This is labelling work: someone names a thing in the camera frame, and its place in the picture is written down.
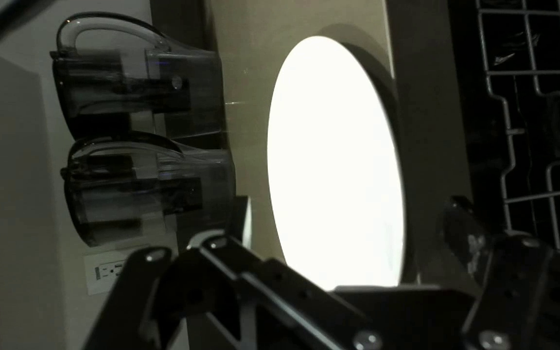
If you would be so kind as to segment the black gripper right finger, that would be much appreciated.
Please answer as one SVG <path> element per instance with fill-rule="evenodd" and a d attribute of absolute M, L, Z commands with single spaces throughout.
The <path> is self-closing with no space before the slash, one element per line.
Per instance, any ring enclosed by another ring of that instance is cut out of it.
<path fill-rule="evenodd" d="M 465 197 L 446 207 L 442 238 L 479 286 L 461 331 L 467 350 L 560 350 L 557 249 L 498 230 Z"/>

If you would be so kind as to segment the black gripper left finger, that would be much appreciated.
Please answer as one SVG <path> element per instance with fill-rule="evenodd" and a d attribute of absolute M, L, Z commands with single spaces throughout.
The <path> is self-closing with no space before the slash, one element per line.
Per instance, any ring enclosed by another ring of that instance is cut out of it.
<path fill-rule="evenodd" d="M 349 302 L 232 238 L 209 238 L 181 255 L 133 253 L 84 350 L 170 350 L 195 317 L 234 350 L 386 349 L 374 321 Z"/>

